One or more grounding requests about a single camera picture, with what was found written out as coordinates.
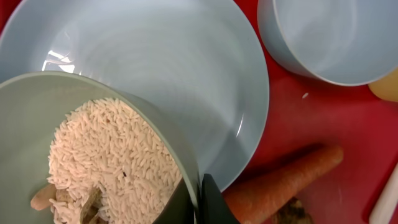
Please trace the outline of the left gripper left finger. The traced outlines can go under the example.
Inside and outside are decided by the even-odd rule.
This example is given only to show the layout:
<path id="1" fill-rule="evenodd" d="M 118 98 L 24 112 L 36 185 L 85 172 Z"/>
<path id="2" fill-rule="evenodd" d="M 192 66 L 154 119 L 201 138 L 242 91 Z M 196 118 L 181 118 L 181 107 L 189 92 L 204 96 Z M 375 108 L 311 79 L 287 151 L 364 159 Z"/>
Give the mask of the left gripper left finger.
<path id="1" fill-rule="evenodd" d="M 195 215 L 191 198 L 181 180 L 173 192 L 165 208 L 156 218 L 153 224 L 194 224 Z"/>

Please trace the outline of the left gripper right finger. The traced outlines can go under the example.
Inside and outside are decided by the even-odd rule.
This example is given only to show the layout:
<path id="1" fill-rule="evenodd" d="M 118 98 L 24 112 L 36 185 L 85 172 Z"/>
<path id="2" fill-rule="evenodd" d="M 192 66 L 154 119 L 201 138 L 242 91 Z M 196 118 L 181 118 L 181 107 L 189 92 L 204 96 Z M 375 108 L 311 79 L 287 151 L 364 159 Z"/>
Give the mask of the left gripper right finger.
<path id="1" fill-rule="evenodd" d="M 239 224 L 210 174 L 201 183 L 200 211 L 202 224 Z"/>

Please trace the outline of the rice with peanut shells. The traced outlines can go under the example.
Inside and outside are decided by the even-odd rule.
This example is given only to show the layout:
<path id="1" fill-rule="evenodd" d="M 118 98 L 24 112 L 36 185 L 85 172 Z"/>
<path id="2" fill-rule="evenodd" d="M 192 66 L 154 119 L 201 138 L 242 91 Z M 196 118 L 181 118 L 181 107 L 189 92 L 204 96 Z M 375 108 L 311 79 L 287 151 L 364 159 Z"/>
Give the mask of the rice with peanut shells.
<path id="1" fill-rule="evenodd" d="M 114 98 L 68 113 L 48 159 L 48 184 L 30 205 L 55 223 L 153 223 L 182 178 L 155 131 Z"/>

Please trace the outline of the white plastic spoon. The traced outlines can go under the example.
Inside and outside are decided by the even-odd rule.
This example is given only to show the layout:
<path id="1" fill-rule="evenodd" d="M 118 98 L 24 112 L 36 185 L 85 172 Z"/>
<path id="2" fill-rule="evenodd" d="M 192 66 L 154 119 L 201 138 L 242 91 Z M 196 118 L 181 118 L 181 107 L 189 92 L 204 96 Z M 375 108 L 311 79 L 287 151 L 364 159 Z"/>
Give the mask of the white plastic spoon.
<path id="1" fill-rule="evenodd" d="M 369 224 L 389 224 L 397 206 L 397 176 L 396 165 L 369 216 Z"/>

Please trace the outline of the green small bowl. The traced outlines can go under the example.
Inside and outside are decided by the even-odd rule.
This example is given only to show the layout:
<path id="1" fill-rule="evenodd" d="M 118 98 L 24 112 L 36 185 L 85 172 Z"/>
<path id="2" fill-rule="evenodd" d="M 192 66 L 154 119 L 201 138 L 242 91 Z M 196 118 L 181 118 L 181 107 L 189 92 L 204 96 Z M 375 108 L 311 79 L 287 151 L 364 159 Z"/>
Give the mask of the green small bowl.
<path id="1" fill-rule="evenodd" d="M 153 104 L 90 78 L 66 72 L 27 73 L 1 84 L 1 222 L 52 223 L 30 201 L 47 184 L 50 142 L 67 113 L 89 100 L 117 98 L 137 111 L 166 144 L 200 219 L 200 178 L 191 145 Z"/>

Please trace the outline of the light blue bowl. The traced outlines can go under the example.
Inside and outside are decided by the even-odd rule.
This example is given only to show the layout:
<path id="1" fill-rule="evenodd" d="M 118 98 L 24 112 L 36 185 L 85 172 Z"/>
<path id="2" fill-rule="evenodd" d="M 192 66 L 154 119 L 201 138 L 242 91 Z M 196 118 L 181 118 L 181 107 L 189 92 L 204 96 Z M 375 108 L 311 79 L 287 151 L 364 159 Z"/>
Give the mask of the light blue bowl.
<path id="1" fill-rule="evenodd" d="M 286 70 L 341 86 L 397 68 L 397 0 L 260 0 L 257 23 Z"/>

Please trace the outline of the yellow plastic cup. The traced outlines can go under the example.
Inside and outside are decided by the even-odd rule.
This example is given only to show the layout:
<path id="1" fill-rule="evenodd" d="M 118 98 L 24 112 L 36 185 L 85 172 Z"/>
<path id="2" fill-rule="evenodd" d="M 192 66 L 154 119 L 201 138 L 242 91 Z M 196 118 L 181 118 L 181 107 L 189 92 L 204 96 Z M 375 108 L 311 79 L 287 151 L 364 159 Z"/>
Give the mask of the yellow plastic cup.
<path id="1" fill-rule="evenodd" d="M 398 102 L 398 71 L 395 69 L 384 78 L 370 83 L 369 89 L 378 98 Z"/>

